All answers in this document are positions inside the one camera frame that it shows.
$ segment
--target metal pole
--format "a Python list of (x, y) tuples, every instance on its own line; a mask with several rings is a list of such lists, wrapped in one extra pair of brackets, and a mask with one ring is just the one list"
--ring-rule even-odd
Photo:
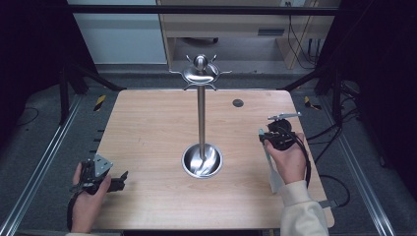
[(206, 87), (198, 86), (200, 158), (206, 160)]

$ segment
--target round metal base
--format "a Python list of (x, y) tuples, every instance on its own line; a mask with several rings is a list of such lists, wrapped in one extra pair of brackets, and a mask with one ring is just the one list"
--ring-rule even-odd
[(200, 179), (207, 179), (218, 173), (223, 164), (223, 156), (220, 150), (216, 146), (206, 144), (205, 153), (206, 158), (202, 160), (200, 158), (200, 144), (188, 147), (182, 156), (185, 172)]

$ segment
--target human hand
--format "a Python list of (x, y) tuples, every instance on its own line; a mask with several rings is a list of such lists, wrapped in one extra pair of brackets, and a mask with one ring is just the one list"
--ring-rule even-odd
[[(80, 174), (82, 165), (79, 163), (74, 173), (73, 184), (80, 182)], [(73, 227), (72, 233), (90, 233), (92, 225), (97, 218), (104, 196), (107, 193), (111, 184), (111, 176), (107, 175), (101, 182), (95, 195), (90, 195), (87, 192), (82, 192), (78, 195), (73, 207)]]
[[(300, 141), (304, 141), (304, 134), (296, 134)], [(278, 150), (270, 141), (264, 141), (267, 152), (272, 156), (276, 169), (285, 184), (304, 180), (306, 159), (301, 148), (295, 143), (287, 150)]]

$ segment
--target metal stand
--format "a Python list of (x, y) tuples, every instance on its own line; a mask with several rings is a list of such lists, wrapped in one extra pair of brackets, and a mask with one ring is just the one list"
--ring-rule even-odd
[(220, 72), (212, 64), (215, 56), (209, 61), (205, 55), (198, 55), (191, 60), (193, 64), (183, 72), (172, 72), (181, 74), (187, 82), (187, 86), (197, 86), (197, 100), (199, 111), (199, 143), (188, 147), (182, 156), (184, 170), (195, 178), (209, 178), (215, 175), (223, 164), (223, 156), (220, 150), (211, 144), (206, 143), (206, 86), (216, 90), (214, 82), (218, 79)]

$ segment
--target small round object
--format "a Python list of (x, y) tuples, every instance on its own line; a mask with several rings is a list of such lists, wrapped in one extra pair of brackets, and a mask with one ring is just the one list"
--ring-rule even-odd
[(198, 71), (204, 71), (209, 64), (209, 59), (205, 55), (197, 55), (194, 58), (193, 64)]
[(233, 105), (236, 106), (236, 107), (242, 107), (244, 105), (244, 102), (241, 99), (234, 99), (233, 100)]

